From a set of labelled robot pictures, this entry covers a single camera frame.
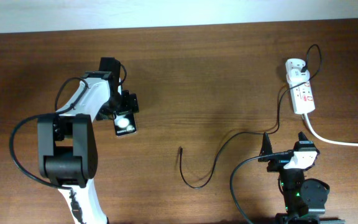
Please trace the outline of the black Galaxy flip phone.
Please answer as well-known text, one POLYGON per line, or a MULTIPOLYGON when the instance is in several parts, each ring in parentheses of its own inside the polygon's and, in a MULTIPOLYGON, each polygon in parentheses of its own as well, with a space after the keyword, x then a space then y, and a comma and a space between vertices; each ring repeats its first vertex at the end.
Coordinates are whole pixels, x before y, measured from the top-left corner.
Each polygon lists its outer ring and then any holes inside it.
POLYGON ((114 130, 116 136, 125 136, 137 132, 135 117, 133 114, 117 115, 114 119, 114 130))

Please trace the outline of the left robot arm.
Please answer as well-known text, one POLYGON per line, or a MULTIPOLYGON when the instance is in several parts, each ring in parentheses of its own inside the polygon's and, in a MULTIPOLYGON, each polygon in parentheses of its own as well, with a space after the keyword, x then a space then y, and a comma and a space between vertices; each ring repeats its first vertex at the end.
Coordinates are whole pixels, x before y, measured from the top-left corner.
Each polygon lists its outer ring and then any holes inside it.
POLYGON ((58 186, 75 223, 109 223, 94 177, 98 150, 93 122, 110 120, 116 136, 137 131, 137 97, 122 89, 117 72, 86 72, 74 95, 55 115, 37 121, 39 170, 58 186))

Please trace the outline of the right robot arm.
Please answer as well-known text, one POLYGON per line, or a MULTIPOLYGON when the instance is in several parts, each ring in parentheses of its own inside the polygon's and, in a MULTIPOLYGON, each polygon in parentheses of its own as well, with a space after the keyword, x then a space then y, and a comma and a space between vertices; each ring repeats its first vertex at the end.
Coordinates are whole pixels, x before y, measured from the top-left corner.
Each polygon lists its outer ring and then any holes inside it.
POLYGON ((277 172, 279 189, 286 206, 285 213, 277 213, 274 219, 279 224, 324 224, 345 223, 339 218, 321 218, 325 214, 330 186, 318 179, 305 178, 305 172, 314 166, 320 151, 303 132, 293 149, 274 153, 267 133, 263 133, 261 158, 266 162, 267 172, 277 172))

